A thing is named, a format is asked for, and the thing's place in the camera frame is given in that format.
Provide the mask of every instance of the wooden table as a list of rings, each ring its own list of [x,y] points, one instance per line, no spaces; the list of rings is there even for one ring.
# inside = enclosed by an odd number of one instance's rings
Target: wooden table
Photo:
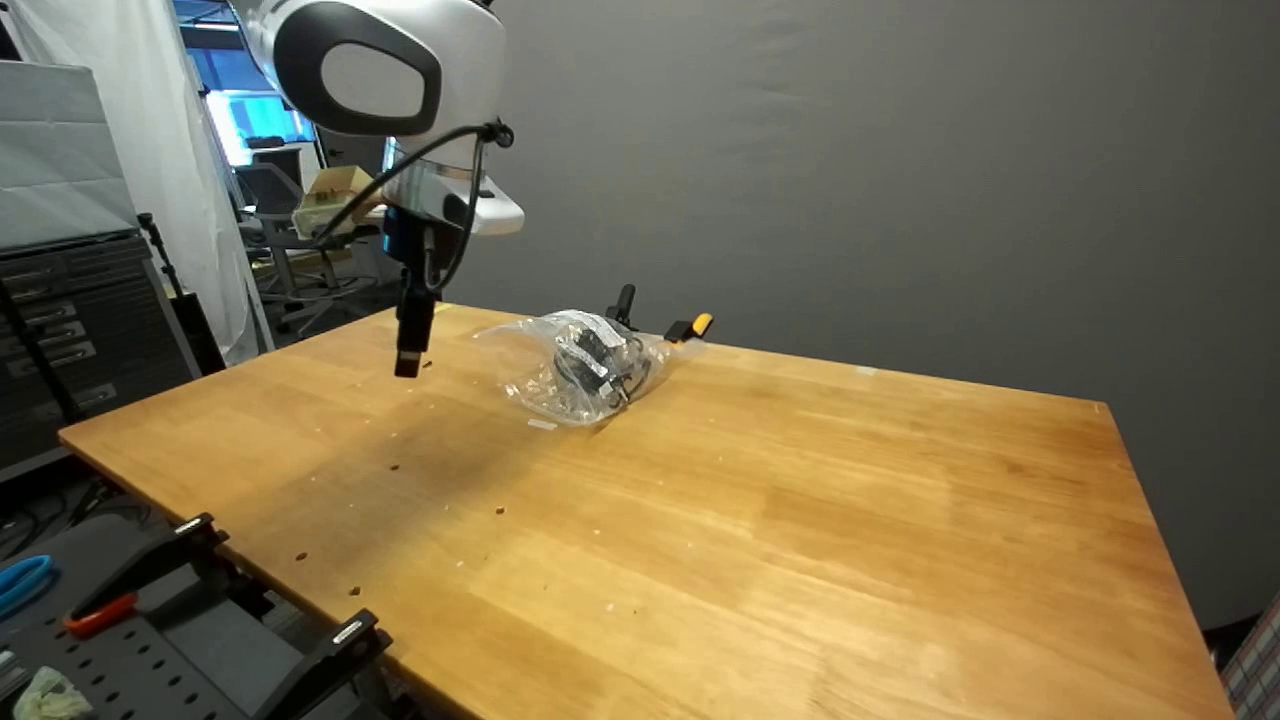
[[[1102,404],[694,347],[545,432],[440,308],[372,314],[62,445],[479,716],[1226,716]]]

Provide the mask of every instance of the gray wall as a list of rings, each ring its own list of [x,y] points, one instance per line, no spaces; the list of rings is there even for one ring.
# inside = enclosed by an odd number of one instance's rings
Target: gray wall
[[[504,0],[528,230],[719,338],[1099,397],[1202,623],[1280,593],[1276,0]]]

